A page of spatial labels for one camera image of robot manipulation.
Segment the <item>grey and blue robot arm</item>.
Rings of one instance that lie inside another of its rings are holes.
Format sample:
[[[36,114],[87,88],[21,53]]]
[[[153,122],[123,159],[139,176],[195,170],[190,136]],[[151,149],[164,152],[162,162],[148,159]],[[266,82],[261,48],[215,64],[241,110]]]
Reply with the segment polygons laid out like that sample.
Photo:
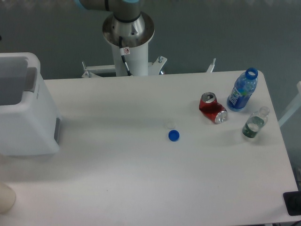
[[[111,14],[103,23],[103,35],[119,48],[135,48],[148,43],[154,35],[154,22],[142,11],[143,0],[76,0],[86,10],[107,11]]]

